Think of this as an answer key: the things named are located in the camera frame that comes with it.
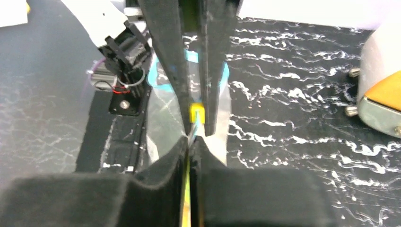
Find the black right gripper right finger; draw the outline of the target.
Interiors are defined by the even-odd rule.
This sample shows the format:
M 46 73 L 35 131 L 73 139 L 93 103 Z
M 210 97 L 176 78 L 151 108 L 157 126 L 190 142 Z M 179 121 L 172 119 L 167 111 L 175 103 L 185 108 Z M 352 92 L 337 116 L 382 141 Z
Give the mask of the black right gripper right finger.
M 337 227 L 320 178 L 309 170 L 227 167 L 202 137 L 189 149 L 194 227 Z

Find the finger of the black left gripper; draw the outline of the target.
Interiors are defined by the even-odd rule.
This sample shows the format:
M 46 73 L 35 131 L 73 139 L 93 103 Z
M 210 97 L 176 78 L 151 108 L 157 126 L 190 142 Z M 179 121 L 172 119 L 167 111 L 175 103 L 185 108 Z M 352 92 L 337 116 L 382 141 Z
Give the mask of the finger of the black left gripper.
M 219 83 L 230 41 L 237 23 L 238 0 L 200 0 L 198 40 L 201 100 L 205 108 L 205 136 L 216 131 Z
M 152 38 L 152 45 L 177 96 L 185 133 L 190 134 L 190 94 L 183 48 L 179 1 L 138 0 Z

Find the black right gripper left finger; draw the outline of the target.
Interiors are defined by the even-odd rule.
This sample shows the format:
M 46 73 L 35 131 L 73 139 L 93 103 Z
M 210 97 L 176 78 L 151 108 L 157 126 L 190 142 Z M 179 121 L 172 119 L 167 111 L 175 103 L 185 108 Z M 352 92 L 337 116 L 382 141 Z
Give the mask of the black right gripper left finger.
M 181 137 L 137 174 L 72 173 L 17 178 L 0 197 L 3 227 L 178 227 L 183 201 Z

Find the clear blue zip top bag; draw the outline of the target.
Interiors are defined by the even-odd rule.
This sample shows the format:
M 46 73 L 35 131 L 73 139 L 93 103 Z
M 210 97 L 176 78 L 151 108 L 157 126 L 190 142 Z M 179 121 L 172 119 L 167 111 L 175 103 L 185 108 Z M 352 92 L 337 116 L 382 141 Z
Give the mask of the clear blue zip top bag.
M 224 165 L 227 163 L 227 134 L 231 115 L 231 97 L 228 88 L 229 68 L 223 63 L 222 78 L 219 82 L 219 100 L 215 133 L 205 136 L 203 126 L 204 108 L 201 104 L 200 80 L 198 75 L 198 55 L 193 51 L 185 51 L 187 59 L 190 94 L 194 103 L 190 107 L 192 132 L 190 141 L 201 136 L 210 152 Z M 154 163 L 166 155 L 176 141 L 185 135 L 177 96 L 165 75 L 164 69 L 156 55 L 153 55 L 148 72 L 147 83 L 150 93 L 147 109 L 147 150 L 150 163 Z

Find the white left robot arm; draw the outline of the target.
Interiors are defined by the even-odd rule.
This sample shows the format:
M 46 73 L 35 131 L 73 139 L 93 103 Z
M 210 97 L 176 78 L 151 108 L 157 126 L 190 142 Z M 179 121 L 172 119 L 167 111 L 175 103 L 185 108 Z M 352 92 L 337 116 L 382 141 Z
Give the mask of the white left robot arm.
M 134 64 L 128 59 L 131 42 L 147 40 L 137 27 L 108 0 L 66 0 L 71 11 L 88 33 L 91 41 L 106 58 L 108 68 L 117 75 L 129 75 Z M 201 105 L 204 108 L 206 136 L 216 131 L 219 83 L 229 38 L 237 24 L 240 0 L 140 0 L 139 8 L 148 27 L 153 50 L 175 92 L 186 133 L 190 133 L 192 116 L 190 83 L 182 36 L 196 32 Z

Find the cream cylindrical container orange lid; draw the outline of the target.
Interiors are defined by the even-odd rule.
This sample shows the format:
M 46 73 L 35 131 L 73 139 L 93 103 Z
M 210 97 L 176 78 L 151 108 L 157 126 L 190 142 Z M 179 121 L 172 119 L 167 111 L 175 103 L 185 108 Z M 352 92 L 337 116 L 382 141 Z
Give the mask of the cream cylindrical container orange lid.
M 356 103 L 347 116 L 358 116 L 376 131 L 401 136 L 401 20 L 384 21 L 366 40 L 359 66 L 348 72 L 357 78 Z

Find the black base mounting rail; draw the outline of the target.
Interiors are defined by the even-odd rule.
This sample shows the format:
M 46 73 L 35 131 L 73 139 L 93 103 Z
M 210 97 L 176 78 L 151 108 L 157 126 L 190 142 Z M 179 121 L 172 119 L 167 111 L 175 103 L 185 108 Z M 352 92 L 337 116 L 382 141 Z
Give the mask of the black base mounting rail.
M 113 92 L 109 82 L 98 87 L 89 110 L 83 143 L 76 161 L 77 173 L 135 173 L 149 166 L 146 113 L 151 87 L 138 70 L 140 85 Z

